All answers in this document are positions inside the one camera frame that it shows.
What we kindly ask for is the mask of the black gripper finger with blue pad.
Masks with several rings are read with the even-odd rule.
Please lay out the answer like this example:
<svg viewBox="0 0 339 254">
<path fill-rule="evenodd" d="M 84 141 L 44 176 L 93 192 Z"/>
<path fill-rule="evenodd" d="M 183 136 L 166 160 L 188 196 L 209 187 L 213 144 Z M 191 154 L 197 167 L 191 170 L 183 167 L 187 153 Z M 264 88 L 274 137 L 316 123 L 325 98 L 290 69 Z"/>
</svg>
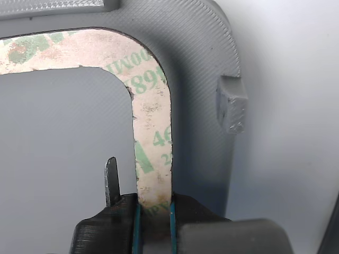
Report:
<svg viewBox="0 0 339 254">
<path fill-rule="evenodd" d="M 170 222 L 172 253 L 289 253 L 289 238 L 275 222 L 232 221 L 190 196 L 173 195 Z"/>
</svg>

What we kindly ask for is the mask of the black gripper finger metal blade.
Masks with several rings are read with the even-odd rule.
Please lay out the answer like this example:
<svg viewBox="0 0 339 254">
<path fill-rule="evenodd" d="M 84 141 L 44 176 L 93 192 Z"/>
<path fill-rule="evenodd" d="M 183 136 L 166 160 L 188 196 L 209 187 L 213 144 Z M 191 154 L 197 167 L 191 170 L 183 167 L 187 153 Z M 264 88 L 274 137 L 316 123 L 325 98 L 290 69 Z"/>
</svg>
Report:
<svg viewBox="0 0 339 254">
<path fill-rule="evenodd" d="M 120 194 L 115 157 L 106 163 L 104 180 L 106 207 L 76 225 L 70 253 L 142 253 L 141 206 L 136 193 Z"/>
</svg>

